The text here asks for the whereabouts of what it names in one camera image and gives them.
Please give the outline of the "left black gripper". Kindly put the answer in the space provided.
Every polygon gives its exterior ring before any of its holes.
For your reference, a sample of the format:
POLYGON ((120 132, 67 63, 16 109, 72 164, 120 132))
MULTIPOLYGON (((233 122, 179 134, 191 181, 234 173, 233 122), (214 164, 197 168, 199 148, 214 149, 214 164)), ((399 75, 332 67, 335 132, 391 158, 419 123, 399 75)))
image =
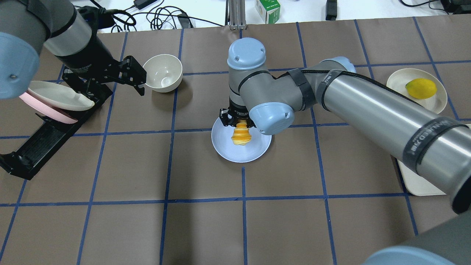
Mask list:
POLYGON ((112 96, 112 90, 105 85, 110 82, 132 86, 140 96, 145 95, 147 72, 133 56, 126 56, 122 61, 111 59, 83 63, 62 59, 62 62, 65 65, 62 78, 66 84, 95 103, 103 103, 112 96))

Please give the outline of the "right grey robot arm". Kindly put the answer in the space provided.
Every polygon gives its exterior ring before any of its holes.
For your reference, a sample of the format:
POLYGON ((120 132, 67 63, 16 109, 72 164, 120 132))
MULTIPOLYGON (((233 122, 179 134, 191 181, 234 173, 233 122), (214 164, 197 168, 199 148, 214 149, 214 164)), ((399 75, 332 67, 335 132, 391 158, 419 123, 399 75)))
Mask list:
POLYGON ((375 252, 365 264, 470 264, 468 126, 357 74, 346 57, 325 59, 278 78, 272 77, 265 61, 260 41, 242 38, 231 43, 227 58, 229 108, 219 114, 225 126, 247 120, 264 135, 279 134, 293 123, 295 112, 320 104, 449 195, 457 213, 413 239, 375 252))

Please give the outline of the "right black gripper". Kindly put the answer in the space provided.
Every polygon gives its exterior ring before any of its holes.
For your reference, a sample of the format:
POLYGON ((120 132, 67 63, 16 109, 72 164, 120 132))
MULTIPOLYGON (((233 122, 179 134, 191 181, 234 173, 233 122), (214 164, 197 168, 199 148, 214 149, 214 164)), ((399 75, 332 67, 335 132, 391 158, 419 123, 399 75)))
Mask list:
POLYGON ((225 127, 235 127, 239 120, 246 120, 248 127, 252 127, 252 119, 249 117, 249 112, 246 108, 240 109, 234 106, 221 108, 219 110, 219 119, 225 127))

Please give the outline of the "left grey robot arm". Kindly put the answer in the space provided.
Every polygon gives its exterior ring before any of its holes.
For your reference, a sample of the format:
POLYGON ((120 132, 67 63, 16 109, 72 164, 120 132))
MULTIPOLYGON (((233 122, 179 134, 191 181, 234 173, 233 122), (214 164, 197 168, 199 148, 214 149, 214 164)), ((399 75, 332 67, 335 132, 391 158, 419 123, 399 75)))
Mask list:
POLYGON ((43 47, 81 78, 134 86, 144 95, 146 72, 119 78, 119 62, 67 0, 1 1, 1 99, 22 95, 40 66, 43 47))

